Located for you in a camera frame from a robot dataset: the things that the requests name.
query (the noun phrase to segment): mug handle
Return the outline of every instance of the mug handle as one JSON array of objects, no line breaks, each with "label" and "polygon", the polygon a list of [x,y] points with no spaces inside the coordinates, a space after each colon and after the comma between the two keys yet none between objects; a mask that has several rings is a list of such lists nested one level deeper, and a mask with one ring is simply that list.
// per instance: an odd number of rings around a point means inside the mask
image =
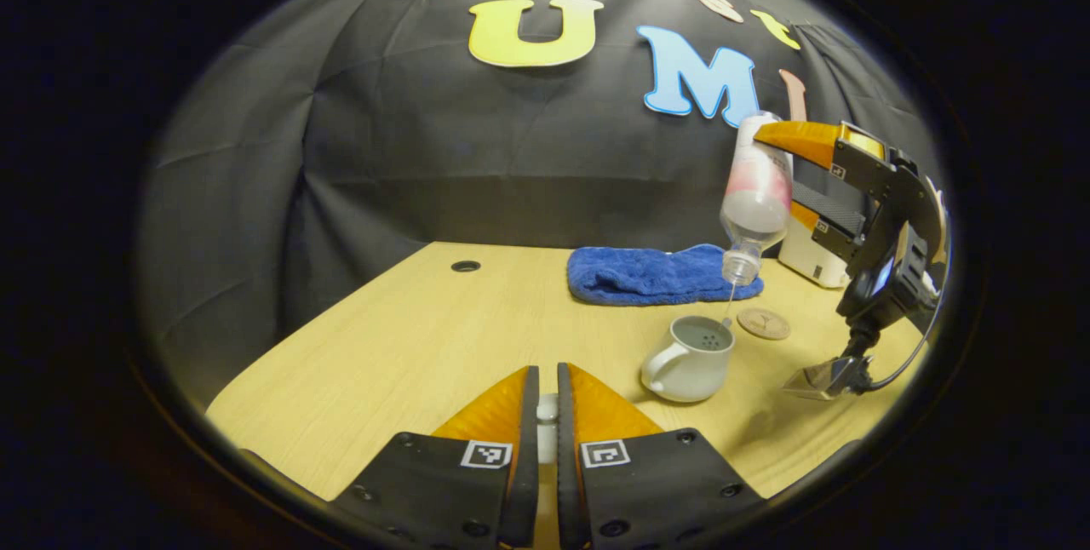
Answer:
[{"label": "mug handle", "polygon": [[657,353],[651,360],[647,360],[646,365],[643,365],[643,369],[647,374],[652,391],[658,392],[664,388],[662,382],[655,380],[655,376],[658,376],[658,371],[662,371],[663,368],[666,367],[666,364],[670,363],[670,360],[680,358],[681,356],[687,355],[687,353],[689,353],[689,351],[681,347],[681,345],[678,345],[677,341],[675,341],[675,343],[670,344],[670,347]]}]

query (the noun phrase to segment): black cloth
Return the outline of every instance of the black cloth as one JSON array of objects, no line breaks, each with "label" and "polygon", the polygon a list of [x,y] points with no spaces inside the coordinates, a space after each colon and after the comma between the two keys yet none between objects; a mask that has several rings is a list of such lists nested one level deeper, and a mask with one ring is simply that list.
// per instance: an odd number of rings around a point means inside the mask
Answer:
[{"label": "black cloth", "polygon": [[[845,119],[927,173],[931,131],[888,66],[829,26],[699,0],[598,0],[579,61],[498,69],[468,50],[489,0],[289,0],[226,48],[179,107],[148,166],[140,294],[181,388],[209,403],[277,341],[434,240],[538,247],[728,246],[717,220],[736,129],[694,107],[651,111],[641,24],[674,29],[705,62],[754,61],[760,107],[787,119],[787,69],[810,120]],[[560,34],[533,0],[521,37]],[[796,178],[864,212],[816,166]]]}]

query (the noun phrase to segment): bottle label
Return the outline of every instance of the bottle label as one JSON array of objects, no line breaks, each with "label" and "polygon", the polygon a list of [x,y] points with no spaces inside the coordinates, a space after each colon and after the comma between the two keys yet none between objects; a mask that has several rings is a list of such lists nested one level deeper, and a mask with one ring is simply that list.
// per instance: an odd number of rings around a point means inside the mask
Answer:
[{"label": "bottle label", "polygon": [[791,185],[787,169],[783,157],[755,146],[739,147],[730,167],[727,194],[752,190],[767,194],[790,211]]}]

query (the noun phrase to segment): table surface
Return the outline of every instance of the table surface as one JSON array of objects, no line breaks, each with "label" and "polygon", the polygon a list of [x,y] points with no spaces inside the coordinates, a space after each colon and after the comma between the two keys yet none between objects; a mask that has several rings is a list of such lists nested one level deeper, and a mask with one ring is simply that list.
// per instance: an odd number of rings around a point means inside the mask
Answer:
[{"label": "table surface", "polygon": [[[701,403],[674,404],[640,384],[642,360],[670,320],[689,314],[720,320],[726,304],[588,305],[568,291],[569,255],[561,248],[428,244],[265,353],[223,388],[207,415],[238,448],[331,500],[393,433],[433,432],[522,365],[537,365],[541,392],[555,393],[556,365],[572,363],[663,429],[700,429],[754,490],[770,497],[871,430],[928,349],[874,393],[819,402],[779,391],[799,368],[838,355],[848,328],[835,313],[843,291],[764,259],[763,293],[732,303],[730,317],[747,308],[774,310],[789,321],[790,335],[763,340],[736,320],[724,388]],[[480,270],[451,271],[463,259],[480,262]],[[871,351],[872,377],[892,372],[919,340],[907,318],[884,330]],[[538,547],[549,547],[555,474],[543,466],[542,475]]]}]

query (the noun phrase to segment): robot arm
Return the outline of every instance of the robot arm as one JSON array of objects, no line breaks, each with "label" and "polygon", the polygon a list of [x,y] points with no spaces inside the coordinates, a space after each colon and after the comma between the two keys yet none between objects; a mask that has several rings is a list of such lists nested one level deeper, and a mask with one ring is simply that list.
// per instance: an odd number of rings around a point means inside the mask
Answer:
[{"label": "robot arm", "polygon": [[[858,394],[884,387],[893,377],[871,382],[867,372],[871,357],[864,352],[877,343],[881,330],[899,318],[938,306],[940,291],[929,272],[947,264],[942,193],[908,155],[855,124],[767,123],[753,138],[822,166],[877,201],[872,219],[849,224],[856,220],[846,217],[853,213],[820,194],[797,194],[792,200],[792,216],[806,224],[815,243],[847,264],[851,282],[836,310],[851,330],[840,357],[802,368],[784,390],[832,400],[845,391]],[[940,289],[944,282],[940,279]]]}]

